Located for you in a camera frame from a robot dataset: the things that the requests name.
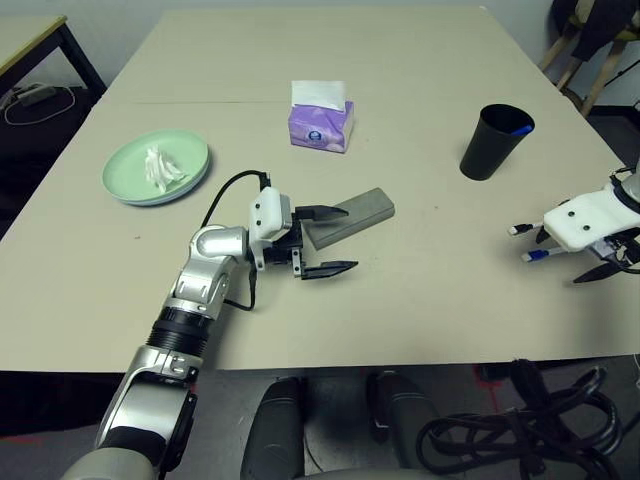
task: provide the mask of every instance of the gray rectangular block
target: gray rectangular block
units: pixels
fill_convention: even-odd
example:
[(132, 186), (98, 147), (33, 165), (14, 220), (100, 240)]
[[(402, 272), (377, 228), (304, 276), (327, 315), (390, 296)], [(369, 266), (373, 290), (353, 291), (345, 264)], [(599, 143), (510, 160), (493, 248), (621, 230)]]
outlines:
[(346, 217), (327, 222), (304, 221), (304, 229), (316, 250), (380, 223), (396, 213), (393, 202), (380, 188), (335, 205), (349, 212)]

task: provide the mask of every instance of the table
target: table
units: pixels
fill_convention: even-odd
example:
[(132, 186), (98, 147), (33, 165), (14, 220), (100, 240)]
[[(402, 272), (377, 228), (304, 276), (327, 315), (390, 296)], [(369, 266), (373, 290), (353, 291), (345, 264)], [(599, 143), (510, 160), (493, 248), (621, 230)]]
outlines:
[[(227, 308), (214, 327), (209, 367), (496, 362), (638, 350), (640, 279), (617, 275), (571, 286), (572, 278), (595, 265), (592, 256), (524, 264), (519, 257), (532, 247), (532, 236), (513, 239), (506, 233), (567, 197), (599, 188), (619, 163), (495, 20), (477, 8), (316, 12), (195, 11), (161, 20), (156, 32), (168, 36), (167, 47), (176, 45), (164, 51), (169, 63), (182, 62), (178, 32), (192, 38), (202, 18), (212, 22), (210, 40), (194, 44), (193, 59), (237, 31), (228, 52), (210, 57), (221, 72), (215, 80), (220, 88), (191, 102), (200, 81), (192, 73), (199, 66), (170, 80), (177, 83), (164, 102), (155, 87), (124, 88), (127, 78), (135, 84), (129, 72), (153, 51), (149, 45), (158, 36), (151, 34), (0, 242), (3, 334), (11, 339), (0, 351), (0, 368), (125, 369), (218, 188), (246, 168), (270, 171), (273, 185), (297, 205), (334, 204), (379, 186), (395, 202), (396, 215), (320, 252), (307, 244), (310, 265), (360, 261), (340, 277), (302, 282), (284, 267), (261, 274), (256, 311)], [(235, 28), (224, 28), (236, 19)], [(271, 68), (257, 70), (264, 76), (233, 82), (229, 67), (260, 64), (276, 47), (272, 35), (299, 40), (302, 27), (296, 25), (303, 19), (307, 31), (324, 25), (331, 35), (322, 48), (310, 42), (314, 61), (299, 58), (299, 76), (290, 57), (273, 50)], [(337, 19), (331, 27), (329, 19)], [(439, 31), (423, 24), (475, 29), (476, 41), (452, 34), (436, 47)], [(384, 41), (376, 40), (380, 31)], [(247, 40), (237, 43), (240, 38)], [(354, 40), (345, 43), (347, 38)], [(339, 45), (342, 60), (321, 55)], [(403, 55), (387, 57), (394, 48)], [(369, 75), (378, 56), (387, 66)], [(355, 58), (361, 62), (349, 67)], [(356, 102), (345, 155), (288, 144), (287, 82), (320, 76), (318, 62), (327, 67), (325, 78), (341, 73)], [(158, 78), (150, 75), (145, 78)], [(481, 106), (497, 101), (527, 110), (536, 130), (494, 177), (474, 182), (460, 174), (458, 163)], [(202, 135), (212, 149), (213, 170), (195, 192), (170, 205), (122, 205), (99, 185), (102, 167), (118, 146), (158, 128)], [(234, 186), (215, 221), (246, 225), (256, 193), (249, 180)], [(245, 282), (240, 275), (230, 297), (246, 302)]]
[(0, 96), (60, 47), (97, 101), (107, 89), (59, 15), (0, 17)]

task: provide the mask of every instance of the white wall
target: white wall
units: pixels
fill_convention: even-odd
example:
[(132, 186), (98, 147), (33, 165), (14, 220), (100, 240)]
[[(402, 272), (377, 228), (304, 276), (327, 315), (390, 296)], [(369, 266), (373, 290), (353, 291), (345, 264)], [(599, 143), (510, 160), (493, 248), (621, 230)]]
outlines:
[[(555, 38), (549, 19), (552, 0), (410, 0), (402, 3), (485, 5), (531, 58), (538, 62)], [(108, 84), (138, 48), (156, 24), (162, 11), (169, 8), (228, 7), (247, 5), (344, 5), (393, 4), (394, 0), (2, 0), (0, 14), (64, 14), (69, 26), (89, 59)], [(469, 34), (473, 42), (473, 32)], [(595, 79), (606, 51), (598, 52), (584, 65), (571, 88), (584, 96)], [(627, 47), (616, 71), (640, 56), (640, 42)], [(561, 65), (550, 71), (557, 78)], [(59, 85), (80, 83), (73, 69), (59, 52), (51, 55), (29, 76), (30, 81)], [(606, 105), (631, 105), (640, 99), (640, 67), (605, 89), (598, 101)]]

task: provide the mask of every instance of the chair leg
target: chair leg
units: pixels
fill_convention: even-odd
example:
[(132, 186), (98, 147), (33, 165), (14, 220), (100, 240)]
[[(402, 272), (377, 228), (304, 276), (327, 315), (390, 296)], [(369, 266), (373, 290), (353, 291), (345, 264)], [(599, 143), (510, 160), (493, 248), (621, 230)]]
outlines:
[(556, 83), (556, 88), (558, 90), (562, 91), (564, 87), (569, 85), (569, 82), (571, 81), (573, 76), (576, 74), (576, 72), (580, 68), (580, 65), (582, 65), (582, 60), (578, 60), (575, 57), (571, 57), (571, 60), (569, 60), (569, 64), (567, 65), (567, 68), (562, 73), (562, 76), (560, 77), (560, 80), (558, 80), (558, 83)]
[(582, 108), (580, 109), (580, 113), (583, 117), (589, 115), (589, 112), (593, 108), (593, 105), (596, 103), (600, 92), (604, 88), (605, 83), (611, 77), (613, 73), (613, 69), (616, 68), (616, 65), (620, 61), (620, 56), (627, 46), (627, 42), (622, 40), (614, 40), (613, 45), (611, 46), (611, 50), (609, 50), (609, 55), (607, 55), (607, 59), (604, 61), (602, 68), (600, 69), (600, 73), (598, 74), (598, 78), (591, 86), (591, 91), (589, 92), (589, 96), (585, 100)]
[(569, 43), (571, 42), (571, 40), (573, 40), (577, 33), (577, 28), (573, 27), (572, 25), (568, 25), (565, 28), (564, 32), (562, 32), (562, 35), (558, 37), (554, 44), (551, 45), (551, 48), (547, 51), (547, 53), (544, 54), (544, 58), (538, 64), (540, 70), (544, 72), (547, 68), (549, 68), (549, 65), (551, 65), (557, 58), (557, 56), (560, 55), (560, 52), (562, 52), (567, 47), (567, 45), (569, 45)]

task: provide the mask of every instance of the tissue box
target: tissue box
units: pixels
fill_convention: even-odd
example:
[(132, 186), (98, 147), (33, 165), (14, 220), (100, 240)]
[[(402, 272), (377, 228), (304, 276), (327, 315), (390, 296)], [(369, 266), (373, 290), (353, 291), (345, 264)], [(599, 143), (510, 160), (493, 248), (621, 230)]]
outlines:
[(292, 145), (344, 153), (353, 128), (353, 102), (344, 112), (312, 105), (294, 105), (289, 115)]

